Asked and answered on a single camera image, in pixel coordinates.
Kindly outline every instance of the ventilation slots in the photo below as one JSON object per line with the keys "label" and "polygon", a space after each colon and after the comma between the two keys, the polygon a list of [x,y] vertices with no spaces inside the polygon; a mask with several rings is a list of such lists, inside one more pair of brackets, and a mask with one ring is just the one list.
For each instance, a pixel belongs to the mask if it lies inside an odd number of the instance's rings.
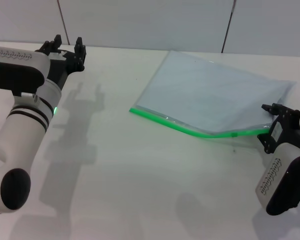
{"label": "ventilation slots", "polygon": [[262,185],[260,186],[261,193],[265,196],[267,195],[267,191],[269,187],[273,183],[277,173],[279,172],[280,167],[282,166],[280,158],[275,158],[268,173],[266,174],[265,178],[263,179]]}
{"label": "ventilation slots", "polygon": [[32,58],[32,55],[26,54],[26,53],[15,52],[15,51],[9,51],[9,50],[6,50],[6,51],[0,50],[0,57],[27,61]]}

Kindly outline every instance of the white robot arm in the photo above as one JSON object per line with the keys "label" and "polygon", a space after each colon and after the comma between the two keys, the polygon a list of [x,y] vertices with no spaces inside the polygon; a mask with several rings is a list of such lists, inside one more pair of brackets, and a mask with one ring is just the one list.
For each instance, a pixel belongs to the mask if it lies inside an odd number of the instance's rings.
{"label": "white robot arm", "polygon": [[78,37],[74,53],[58,48],[61,36],[37,51],[0,47],[0,89],[11,90],[14,105],[0,130],[0,213],[27,201],[30,170],[69,74],[85,69],[86,47]]}
{"label": "white robot arm", "polygon": [[300,202],[300,111],[276,103],[262,108],[277,117],[269,133],[257,136],[273,156],[255,192],[269,215],[279,215]]}

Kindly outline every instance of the table surface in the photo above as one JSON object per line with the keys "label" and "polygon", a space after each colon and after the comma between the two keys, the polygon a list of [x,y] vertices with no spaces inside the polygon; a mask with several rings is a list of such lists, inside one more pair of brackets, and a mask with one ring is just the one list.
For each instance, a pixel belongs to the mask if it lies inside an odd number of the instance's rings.
{"label": "table surface", "polygon": [[[167,51],[86,50],[33,162],[26,204],[0,214],[0,240],[300,240],[300,204],[269,216],[258,202],[270,156],[255,136],[196,138],[129,112]],[[296,81],[287,106],[300,110],[300,57],[190,54]],[[0,128],[12,105],[0,90]]]}

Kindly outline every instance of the plastic bag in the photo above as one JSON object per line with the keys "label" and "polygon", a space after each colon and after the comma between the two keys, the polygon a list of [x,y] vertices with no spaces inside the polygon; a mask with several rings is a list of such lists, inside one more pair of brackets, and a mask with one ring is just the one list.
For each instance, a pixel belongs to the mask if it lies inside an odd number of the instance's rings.
{"label": "plastic bag", "polygon": [[197,137],[257,135],[273,122],[262,104],[293,85],[171,51],[130,112]]}

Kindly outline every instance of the green zipper seal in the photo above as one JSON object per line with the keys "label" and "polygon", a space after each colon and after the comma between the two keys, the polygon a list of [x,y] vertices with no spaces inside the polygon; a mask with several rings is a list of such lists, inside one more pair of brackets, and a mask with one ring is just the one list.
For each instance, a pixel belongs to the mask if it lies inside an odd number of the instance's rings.
{"label": "green zipper seal", "polygon": [[265,128],[265,129],[254,129],[254,130],[231,131],[231,132],[225,132],[225,133],[212,135],[212,134],[206,134],[206,133],[202,133],[199,131],[188,129],[184,126],[181,126],[181,125],[173,123],[169,120],[166,120],[165,118],[163,118],[161,116],[157,116],[153,113],[150,113],[150,112],[147,112],[144,110],[140,110],[138,108],[132,107],[132,108],[130,108],[129,112],[131,112],[133,114],[137,114],[141,117],[150,119],[156,123],[162,124],[164,126],[175,129],[182,133],[189,134],[189,135],[192,135],[195,137],[205,138],[205,139],[220,139],[220,138],[235,138],[235,137],[239,137],[239,136],[253,136],[253,135],[258,135],[258,134],[267,134],[267,133],[269,133],[269,130],[270,130],[269,128]]}

